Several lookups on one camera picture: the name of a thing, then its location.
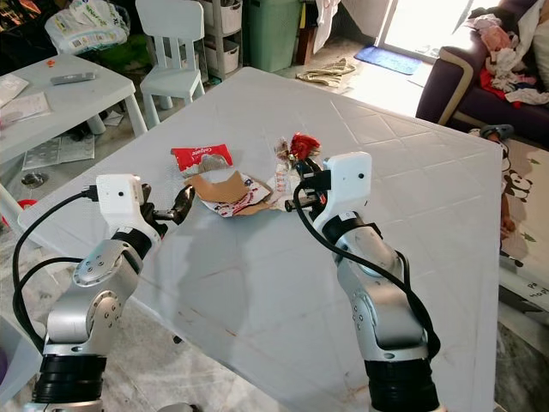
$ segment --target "panda print mat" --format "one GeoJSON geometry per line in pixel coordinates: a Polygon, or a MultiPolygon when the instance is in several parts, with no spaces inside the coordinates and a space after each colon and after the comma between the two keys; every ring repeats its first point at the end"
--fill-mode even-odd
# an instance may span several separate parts
{"type": "Polygon", "coordinates": [[[516,224],[502,251],[516,261],[501,264],[500,283],[543,308],[549,324],[549,152],[514,140],[502,146],[502,190],[516,224]]]}

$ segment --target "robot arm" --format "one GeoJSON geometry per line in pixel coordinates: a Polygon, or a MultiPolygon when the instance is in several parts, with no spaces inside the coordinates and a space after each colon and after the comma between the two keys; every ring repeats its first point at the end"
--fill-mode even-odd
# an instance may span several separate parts
{"type": "Polygon", "coordinates": [[[167,231],[157,221],[180,224],[194,197],[187,186],[172,209],[157,212],[147,202],[150,186],[130,174],[99,176],[97,192],[112,237],[76,266],[48,316],[41,374],[27,412],[103,410],[101,375],[124,305],[137,288],[143,259],[167,231]]]}
{"type": "Polygon", "coordinates": [[[373,410],[445,411],[431,380],[435,354],[430,350],[433,342],[437,346],[437,337],[427,335],[402,287],[409,286],[407,260],[383,242],[375,224],[364,224],[358,212],[370,195],[370,155],[334,156],[324,162],[323,171],[311,160],[296,168],[302,182],[287,210],[296,209],[311,234],[335,251],[338,281],[351,302],[370,379],[373,410]],[[298,199],[301,189],[307,197],[298,199]],[[303,215],[303,204],[312,207],[312,226],[303,215]],[[364,264],[355,261],[360,259],[364,264]]]}

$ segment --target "remote control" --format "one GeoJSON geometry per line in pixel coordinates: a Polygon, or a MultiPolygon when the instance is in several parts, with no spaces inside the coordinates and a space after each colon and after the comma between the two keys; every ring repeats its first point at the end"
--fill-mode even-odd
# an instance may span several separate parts
{"type": "Polygon", "coordinates": [[[76,73],[74,75],[52,77],[50,81],[54,86],[57,86],[58,84],[86,82],[88,80],[93,80],[94,78],[95,73],[90,71],[88,73],[76,73]]]}

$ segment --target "small white table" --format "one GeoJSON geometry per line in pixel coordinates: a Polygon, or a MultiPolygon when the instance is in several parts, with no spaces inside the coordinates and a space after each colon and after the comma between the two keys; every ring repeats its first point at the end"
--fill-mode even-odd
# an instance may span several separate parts
{"type": "MultiPolygon", "coordinates": [[[[273,146],[296,131],[317,137],[322,157],[371,154],[364,216],[410,258],[412,287],[442,341],[432,362],[439,397],[452,412],[492,410],[501,152],[483,139],[243,69],[25,210],[20,223],[28,227],[102,173],[141,176],[156,207],[169,207],[184,186],[170,154],[176,147],[224,142],[239,171],[267,181],[273,146]]],[[[108,237],[97,203],[87,200],[43,225],[34,239],[66,256],[87,256],[108,237]]],[[[367,410],[348,299],[331,253],[295,214],[224,219],[195,200],[146,259],[134,298],[290,410],[367,410]]],[[[138,378],[142,371],[126,372],[138,378]]],[[[154,386],[149,379],[139,389],[147,395],[154,386]]]]}
{"type": "MultiPolygon", "coordinates": [[[[62,54],[31,64],[12,73],[27,82],[28,86],[17,97],[45,92],[51,113],[38,118],[9,124],[0,130],[0,163],[9,161],[27,150],[60,135],[68,129],[88,121],[93,133],[105,131],[99,112],[124,100],[136,136],[147,131],[137,105],[134,83],[111,70],[82,58],[62,54]],[[47,62],[55,61],[52,67],[47,62]],[[53,86],[52,77],[75,73],[95,73],[95,79],[53,86]]],[[[17,216],[21,207],[0,184],[0,214],[17,229],[17,216]]]]}

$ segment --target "white plastic chair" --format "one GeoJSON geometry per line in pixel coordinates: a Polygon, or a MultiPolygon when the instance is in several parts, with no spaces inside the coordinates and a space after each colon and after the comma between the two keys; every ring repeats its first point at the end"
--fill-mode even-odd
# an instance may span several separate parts
{"type": "Polygon", "coordinates": [[[200,70],[196,67],[193,42],[204,37],[204,12],[199,2],[188,0],[136,0],[143,32],[154,37],[157,64],[141,83],[146,120],[151,129],[160,123],[153,95],[165,96],[163,107],[171,106],[170,97],[184,99],[204,95],[200,70]],[[164,39],[170,40],[171,67],[166,63],[164,39]],[[185,44],[187,68],[181,67],[179,40],[185,44]]]}

